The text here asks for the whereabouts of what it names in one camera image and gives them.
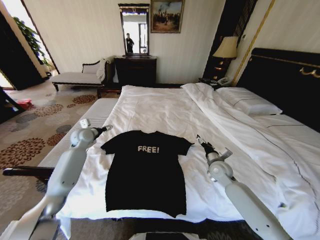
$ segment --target table lamp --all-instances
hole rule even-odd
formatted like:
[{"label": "table lamp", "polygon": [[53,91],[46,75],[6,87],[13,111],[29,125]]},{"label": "table lamp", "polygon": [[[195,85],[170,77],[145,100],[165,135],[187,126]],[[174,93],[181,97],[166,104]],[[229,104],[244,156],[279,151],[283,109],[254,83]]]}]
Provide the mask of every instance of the table lamp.
[{"label": "table lamp", "polygon": [[213,57],[223,58],[220,61],[219,67],[215,66],[215,70],[218,71],[213,79],[218,79],[224,76],[232,59],[237,57],[237,36],[225,36],[219,46],[219,48],[212,55]]}]

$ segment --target patterned carpet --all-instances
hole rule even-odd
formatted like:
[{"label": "patterned carpet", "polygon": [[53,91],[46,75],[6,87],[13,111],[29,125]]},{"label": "patterned carpet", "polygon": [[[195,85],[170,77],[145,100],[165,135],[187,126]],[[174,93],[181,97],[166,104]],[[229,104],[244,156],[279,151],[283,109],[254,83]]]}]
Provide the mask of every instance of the patterned carpet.
[{"label": "patterned carpet", "polygon": [[[46,81],[21,91],[6,91],[14,100],[31,99],[33,106],[0,124],[0,167],[37,166],[97,99],[96,88],[54,86]],[[117,98],[115,93],[102,97]],[[46,186],[34,177],[0,175],[0,233],[44,196]],[[161,219],[73,219],[72,240],[128,240],[143,232],[186,232],[208,240],[260,239],[244,221],[190,222]],[[58,240],[65,237],[60,232]]]}]

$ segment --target white duvet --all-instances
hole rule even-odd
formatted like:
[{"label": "white duvet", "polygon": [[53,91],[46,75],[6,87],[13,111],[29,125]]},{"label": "white duvet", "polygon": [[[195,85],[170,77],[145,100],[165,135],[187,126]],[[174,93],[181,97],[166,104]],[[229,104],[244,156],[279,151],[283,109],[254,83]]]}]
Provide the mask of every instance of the white duvet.
[{"label": "white duvet", "polygon": [[[114,155],[106,155],[100,146],[126,131],[160,131],[195,143],[187,156],[179,156],[187,213],[176,219],[190,222],[242,219],[224,189],[207,176],[205,152],[196,142],[199,134],[218,152],[224,152],[225,147],[233,152],[226,162],[233,168],[234,177],[251,188],[291,237],[320,238],[319,176],[289,146],[260,123],[232,108],[210,86],[203,83],[186,84],[183,89],[124,86],[105,121],[107,124],[113,125],[113,129],[103,133],[88,149],[79,180],[58,213],[59,218],[172,219],[154,210],[106,212],[105,186]],[[154,177],[165,175],[164,172]]]}]

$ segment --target white bedsheet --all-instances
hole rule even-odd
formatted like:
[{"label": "white bedsheet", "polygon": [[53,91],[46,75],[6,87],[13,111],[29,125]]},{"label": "white bedsheet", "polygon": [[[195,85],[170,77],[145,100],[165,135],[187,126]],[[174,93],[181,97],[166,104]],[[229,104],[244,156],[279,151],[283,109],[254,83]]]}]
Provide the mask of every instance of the white bedsheet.
[{"label": "white bedsheet", "polygon": [[320,177],[319,132],[284,114],[256,116],[254,119],[294,149]]},{"label": "white bedsheet", "polygon": [[[122,88],[121,96],[105,122],[112,124],[113,129],[103,133],[88,149],[80,178],[58,216],[172,219],[166,213],[153,210],[106,212],[105,186],[114,155],[106,155],[100,146],[126,131],[160,131],[184,137],[192,143],[199,134],[219,152],[224,152],[227,147],[233,152],[226,161],[233,168],[235,178],[252,189],[292,237],[319,235],[317,196],[320,183],[304,160],[267,128],[230,107],[210,86],[197,83],[183,88]],[[179,156],[179,163],[185,178],[187,213],[178,215],[177,219],[190,222],[207,218],[217,221],[242,219],[224,189],[207,177],[205,152],[197,142],[187,156]],[[280,203],[287,207],[278,208]]]}]

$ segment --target wall mirror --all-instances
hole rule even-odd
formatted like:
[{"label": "wall mirror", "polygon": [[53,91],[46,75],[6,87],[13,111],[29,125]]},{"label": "wall mirror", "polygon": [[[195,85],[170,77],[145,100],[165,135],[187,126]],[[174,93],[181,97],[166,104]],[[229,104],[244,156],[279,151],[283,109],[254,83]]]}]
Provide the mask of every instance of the wall mirror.
[{"label": "wall mirror", "polygon": [[119,4],[125,55],[149,55],[149,4]]}]

